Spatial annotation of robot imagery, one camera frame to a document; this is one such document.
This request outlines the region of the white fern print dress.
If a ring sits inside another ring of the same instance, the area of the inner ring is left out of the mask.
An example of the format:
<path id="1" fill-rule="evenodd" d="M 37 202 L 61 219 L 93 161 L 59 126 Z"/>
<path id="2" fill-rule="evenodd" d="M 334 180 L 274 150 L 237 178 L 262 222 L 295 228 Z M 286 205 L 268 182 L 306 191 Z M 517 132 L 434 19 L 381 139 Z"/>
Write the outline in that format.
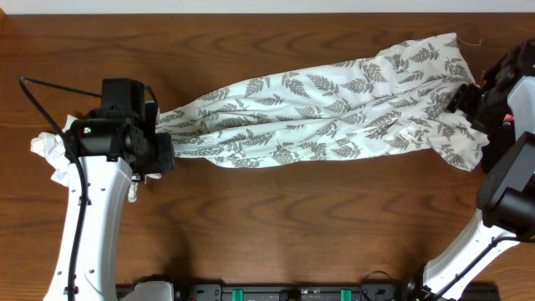
<path id="1" fill-rule="evenodd" d="M 230 84 L 160 115 L 179 158 L 226 168 L 350 161 L 431 149 L 473 170 L 488 139 L 446 106 L 473 82 L 454 33 L 374 57 Z"/>

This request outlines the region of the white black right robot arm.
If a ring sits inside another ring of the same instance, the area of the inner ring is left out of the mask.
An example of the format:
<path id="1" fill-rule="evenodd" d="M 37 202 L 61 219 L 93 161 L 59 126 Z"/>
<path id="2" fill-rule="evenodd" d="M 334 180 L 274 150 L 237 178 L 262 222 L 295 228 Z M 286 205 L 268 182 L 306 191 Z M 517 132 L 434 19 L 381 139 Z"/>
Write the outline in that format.
<path id="1" fill-rule="evenodd" d="M 447 111 L 466 114 L 489 136 L 487 177 L 476 212 L 455 241 L 408 283 L 403 300 L 498 300 L 497 285 L 474 278 L 511 247 L 534 241 L 534 42 L 505 54 L 484 85 L 462 85 Z"/>

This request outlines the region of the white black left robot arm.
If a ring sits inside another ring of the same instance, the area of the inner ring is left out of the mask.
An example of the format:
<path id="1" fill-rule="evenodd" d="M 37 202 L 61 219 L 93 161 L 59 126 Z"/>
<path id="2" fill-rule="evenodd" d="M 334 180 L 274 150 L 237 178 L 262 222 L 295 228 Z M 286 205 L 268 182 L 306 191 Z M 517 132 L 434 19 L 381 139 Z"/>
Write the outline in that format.
<path id="1" fill-rule="evenodd" d="M 120 217 L 132 182 L 174 167 L 152 89 L 106 79 L 101 105 L 66 130 L 69 199 L 47 300 L 115 300 Z"/>

